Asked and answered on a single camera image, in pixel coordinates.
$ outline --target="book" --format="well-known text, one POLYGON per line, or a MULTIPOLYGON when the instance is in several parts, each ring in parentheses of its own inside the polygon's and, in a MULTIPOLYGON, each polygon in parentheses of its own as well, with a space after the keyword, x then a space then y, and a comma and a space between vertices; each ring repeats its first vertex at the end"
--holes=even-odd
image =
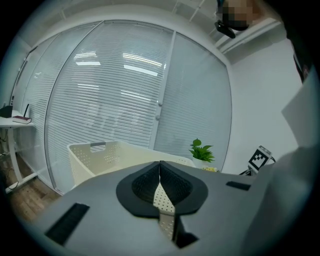
POLYGON ((12 117, 12 121, 16 122, 16 123, 21 123, 21 124, 29 124, 29 123, 31 123, 31 118, 16 115, 16 116, 12 117))

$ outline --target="basket handle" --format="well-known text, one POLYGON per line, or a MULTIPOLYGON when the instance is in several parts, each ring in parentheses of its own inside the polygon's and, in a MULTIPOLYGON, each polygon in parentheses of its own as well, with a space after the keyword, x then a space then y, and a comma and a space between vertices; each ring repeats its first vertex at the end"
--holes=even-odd
POLYGON ((102 141, 102 142, 94 142, 90 144, 90 147, 95 147, 95 146, 105 146, 106 142, 102 141))

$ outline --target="white wall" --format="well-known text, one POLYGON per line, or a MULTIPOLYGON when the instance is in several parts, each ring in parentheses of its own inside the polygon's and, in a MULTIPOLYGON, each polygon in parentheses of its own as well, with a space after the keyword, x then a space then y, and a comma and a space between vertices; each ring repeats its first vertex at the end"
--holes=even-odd
POLYGON ((232 124, 224 173, 239 174, 259 145, 277 160, 298 147, 281 111, 302 86, 281 26, 228 52, 233 71, 232 124))
POLYGON ((15 81, 28 56, 31 47, 20 37, 15 36, 6 51, 0 66, 0 108, 10 104, 15 81))

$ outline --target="white table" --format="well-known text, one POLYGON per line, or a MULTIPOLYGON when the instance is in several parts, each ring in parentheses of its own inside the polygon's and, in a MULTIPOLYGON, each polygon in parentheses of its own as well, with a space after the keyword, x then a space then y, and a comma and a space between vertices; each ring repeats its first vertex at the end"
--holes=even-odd
MULTIPOLYGON (((12 111, 12 117, 14 116, 22 116, 18 111, 13 110, 12 111)), ((15 151, 15 140, 14 140, 14 129, 16 128, 23 128, 23 127, 34 127, 35 124, 30 122, 28 124, 23 124, 19 122, 14 122, 11 118, 3 118, 0 117, 0 128, 7 130, 7 138, 8 138, 8 144, 9 144, 9 152, 10 157, 12 161, 12 167, 14 169, 14 173, 16 176, 16 179, 18 180, 16 183, 12 184, 11 186, 7 187, 5 189, 5 192, 9 193, 12 191, 12 189, 15 189, 16 187, 20 187, 22 184, 26 183, 27 181, 31 180, 32 178, 36 177, 36 173, 32 173, 28 175, 25 178, 22 178, 17 158, 16 158, 16 151, 15 151)))

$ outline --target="window blind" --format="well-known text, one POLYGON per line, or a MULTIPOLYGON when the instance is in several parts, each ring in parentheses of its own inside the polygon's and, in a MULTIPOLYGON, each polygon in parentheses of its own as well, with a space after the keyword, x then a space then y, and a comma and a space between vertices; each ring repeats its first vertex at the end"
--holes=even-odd
POLYGON ((213 145, 222 169, 231 129, 231 91, 227 68, 209 51, 176 34, 154 150, 191 159, 196 138, 213 145))
POLYGON ((33 74, 33 71, 40 60, 42 54, 48 48, 48 46, 52 43, 55 39, 55 36, 47 39, 46 41, 42 42, 38 45, 38 47, 30 53, 27 58, 27 63, 21 73, 19 81, 17 82, 14 88, 14 100, 13 100, 13 109, 19 111, 20 113, 24 112, 25 110, 22 109, 22 102, 25 96, 25 92, 27 89, 28 82, 33 74))
POLYGON ((46 154, 60 191, 74 185, 68 144, 149 146, 172 34, 140 22, 104 22, 72 53, 47 114, 46 154))
MULTIPOLYGON (((67 58, 95 25, 86 24, 60 33, 40 57, 26 87, 22 110, 29 104, 29 116, 35 127, 21 129, 20 144, 33 149, 23 152, 24 159, 49 184, 51 179, 45 157, 44 130, 50 94, 67 58)), ((26 72, 28 65, 31 63, 26 64, 23 72, 26 72)))

